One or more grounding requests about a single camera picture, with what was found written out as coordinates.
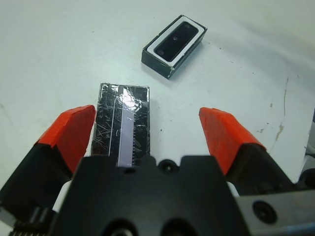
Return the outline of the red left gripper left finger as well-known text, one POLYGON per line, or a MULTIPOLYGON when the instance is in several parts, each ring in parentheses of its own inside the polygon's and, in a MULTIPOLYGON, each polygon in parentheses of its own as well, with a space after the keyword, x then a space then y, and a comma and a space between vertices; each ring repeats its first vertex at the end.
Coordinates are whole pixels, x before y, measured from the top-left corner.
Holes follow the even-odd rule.
POLYGON ((1 221, 35 221, 52 210, 86 153, 94 121, 93 105, 58 116, 0 190, 1 221))

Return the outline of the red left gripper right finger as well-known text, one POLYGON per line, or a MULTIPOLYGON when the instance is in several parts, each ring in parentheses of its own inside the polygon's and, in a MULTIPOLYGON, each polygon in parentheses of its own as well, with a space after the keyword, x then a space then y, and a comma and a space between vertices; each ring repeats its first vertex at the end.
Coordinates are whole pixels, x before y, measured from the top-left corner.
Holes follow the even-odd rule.
POLYGON ((240 195, 308 188, 303 181, 293 183, 266 148, 232 114, 202 107, 199 118, 210 154, 240 195))

